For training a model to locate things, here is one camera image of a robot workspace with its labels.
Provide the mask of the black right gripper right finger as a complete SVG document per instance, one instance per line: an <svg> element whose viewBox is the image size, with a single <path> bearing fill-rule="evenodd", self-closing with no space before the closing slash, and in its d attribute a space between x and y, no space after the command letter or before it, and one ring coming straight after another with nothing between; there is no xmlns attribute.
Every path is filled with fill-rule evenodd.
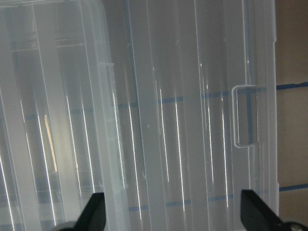
<svg viewBox="0 0 308 231"><path fill-rule="evenodd" d="M241 222L247 231L289 230L253 190L241 191Z"/></svg>

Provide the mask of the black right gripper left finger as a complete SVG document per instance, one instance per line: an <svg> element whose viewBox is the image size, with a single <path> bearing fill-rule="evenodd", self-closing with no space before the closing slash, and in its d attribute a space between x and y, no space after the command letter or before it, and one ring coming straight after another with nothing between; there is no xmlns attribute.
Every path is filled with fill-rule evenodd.
<svg viewBox="0 0 308 231"><path fill-rule="evenodd" d="M106 226L105 196L93 193L76 222L70 221L54 227L55 231L103 231Z"/></svg>

